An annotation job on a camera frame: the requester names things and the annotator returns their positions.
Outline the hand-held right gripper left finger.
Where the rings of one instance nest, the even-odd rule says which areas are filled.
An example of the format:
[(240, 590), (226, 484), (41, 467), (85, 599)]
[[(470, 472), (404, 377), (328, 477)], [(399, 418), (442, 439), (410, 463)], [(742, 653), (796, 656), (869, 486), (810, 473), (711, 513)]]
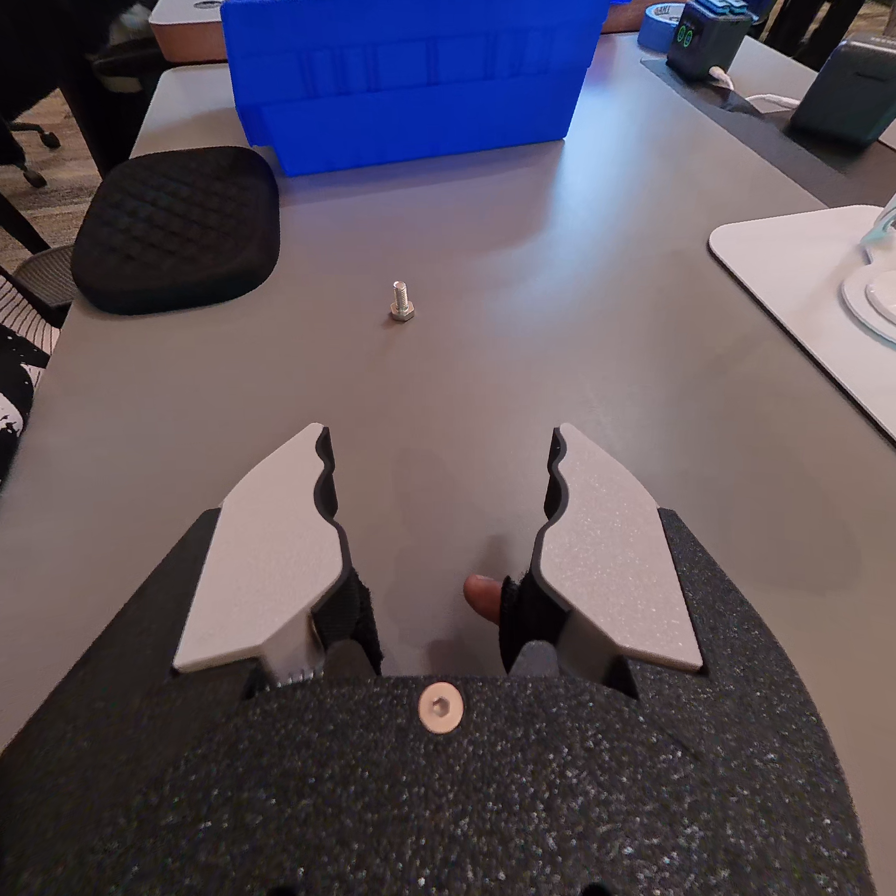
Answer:
[(276, 685), (350, 633), (350, 551), (328, 427), (314, 422), (252, 468), (220, 508), (183, 634), (180, 673), (259, 660)]

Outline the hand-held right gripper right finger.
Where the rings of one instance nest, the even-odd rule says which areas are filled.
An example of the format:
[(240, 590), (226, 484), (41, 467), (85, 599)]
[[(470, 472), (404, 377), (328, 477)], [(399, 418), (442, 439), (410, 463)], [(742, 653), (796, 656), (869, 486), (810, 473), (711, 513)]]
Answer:
[(550, 636), (563, 671), (606, 682), (620, 658), (689, 674), (703, 657), (658, 504), (571, 423), (554, 429), (546, 524), (530, 572), (559, 610)]

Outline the person's right hand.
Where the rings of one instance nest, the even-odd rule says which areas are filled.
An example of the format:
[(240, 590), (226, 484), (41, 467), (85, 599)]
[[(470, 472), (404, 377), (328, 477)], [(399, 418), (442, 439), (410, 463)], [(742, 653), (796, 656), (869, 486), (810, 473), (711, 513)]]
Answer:
[(470, 608), (481, 618), (499, 625), (503, 582), (490, 577), (472, 574), (463, 583), (463, 597)]

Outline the person's printed black shirt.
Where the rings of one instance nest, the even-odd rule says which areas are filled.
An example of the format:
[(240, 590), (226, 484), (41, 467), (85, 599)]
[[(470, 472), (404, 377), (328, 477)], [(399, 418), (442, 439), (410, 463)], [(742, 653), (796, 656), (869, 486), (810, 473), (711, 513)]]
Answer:
[(1, 482), (6, 480), (50, 355), (1, 326)]

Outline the white display stand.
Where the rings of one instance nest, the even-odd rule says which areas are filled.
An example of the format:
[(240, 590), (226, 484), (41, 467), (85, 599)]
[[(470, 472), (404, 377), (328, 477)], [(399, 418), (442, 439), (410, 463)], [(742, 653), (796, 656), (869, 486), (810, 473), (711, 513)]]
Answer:
[(851, 205), (730, 223), (715, 258), (895, 438), (895, 208)]

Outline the black wrist rest pad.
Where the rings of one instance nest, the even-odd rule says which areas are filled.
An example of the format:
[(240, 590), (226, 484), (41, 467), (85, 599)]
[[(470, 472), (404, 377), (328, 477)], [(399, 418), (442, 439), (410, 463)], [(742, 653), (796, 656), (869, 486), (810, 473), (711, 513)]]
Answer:
[(280, 196), (255, 151), (130, 159), (102, 180), (73, 243), (75, 286), (120, 316), (218, 305), (263, 284), (280, 255)]

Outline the blue plastic bin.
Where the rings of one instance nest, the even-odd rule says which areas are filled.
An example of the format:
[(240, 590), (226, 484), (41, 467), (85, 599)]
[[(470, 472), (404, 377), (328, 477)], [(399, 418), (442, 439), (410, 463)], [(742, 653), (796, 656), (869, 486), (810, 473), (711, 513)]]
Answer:
[(230, 1), (249, 144), (289, 176), (563, 140), (597, 1)]

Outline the black battery charger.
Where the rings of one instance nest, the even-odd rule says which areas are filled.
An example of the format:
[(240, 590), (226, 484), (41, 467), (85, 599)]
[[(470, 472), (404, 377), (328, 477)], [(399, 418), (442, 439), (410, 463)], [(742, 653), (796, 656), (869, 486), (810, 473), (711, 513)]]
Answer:
[(727, 71), (755, 18), (744, 1), (688, 1), (666, 54), (666, 65), (686, 82), (712, 68)]

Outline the dark grey case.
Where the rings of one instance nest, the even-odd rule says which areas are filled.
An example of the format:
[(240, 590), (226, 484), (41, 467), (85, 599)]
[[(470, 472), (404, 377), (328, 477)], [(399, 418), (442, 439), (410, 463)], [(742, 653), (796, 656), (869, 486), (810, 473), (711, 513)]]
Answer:
[(866, 149), (895, 118), (895, 40), (857, 34), (823, 64), (789, 128)]

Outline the blue tape roll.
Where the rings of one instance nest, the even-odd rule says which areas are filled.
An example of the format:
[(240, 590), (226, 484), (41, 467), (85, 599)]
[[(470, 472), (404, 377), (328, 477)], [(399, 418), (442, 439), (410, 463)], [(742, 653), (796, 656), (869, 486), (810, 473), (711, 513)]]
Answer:
[(666, 55), (679, 28), (686, 3), (657, 3), (644, 12), (637, 36), (638, 45), (644, 49)]

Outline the black office chair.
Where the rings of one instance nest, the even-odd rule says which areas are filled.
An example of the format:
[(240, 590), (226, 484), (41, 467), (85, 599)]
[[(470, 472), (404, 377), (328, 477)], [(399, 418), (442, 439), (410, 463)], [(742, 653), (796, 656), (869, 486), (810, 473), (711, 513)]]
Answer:
[(130, 157), (170, 68), (148, 23), (155, 2), (3, 1), (2, 118), (61, 91), (105, 176)]

